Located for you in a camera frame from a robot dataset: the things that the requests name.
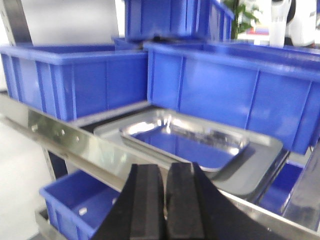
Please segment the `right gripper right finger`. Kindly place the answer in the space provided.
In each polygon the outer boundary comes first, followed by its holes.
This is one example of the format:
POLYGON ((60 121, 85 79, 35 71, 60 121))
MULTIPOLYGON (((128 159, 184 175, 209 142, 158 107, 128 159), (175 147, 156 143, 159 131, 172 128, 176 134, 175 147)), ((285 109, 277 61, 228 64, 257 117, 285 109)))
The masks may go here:
POLYGON ((166 181, 170 240, 276 240, 233 205, 196 163, 173 163, 166 181))

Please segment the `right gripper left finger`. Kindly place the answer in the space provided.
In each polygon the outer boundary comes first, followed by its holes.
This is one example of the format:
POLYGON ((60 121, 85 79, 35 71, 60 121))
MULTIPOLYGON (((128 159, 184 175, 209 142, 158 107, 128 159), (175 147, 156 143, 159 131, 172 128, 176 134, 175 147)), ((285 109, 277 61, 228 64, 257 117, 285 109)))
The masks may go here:
POLYGON ((156 164, 133 164, 93 240, 164 240, 164 185, 156 164))

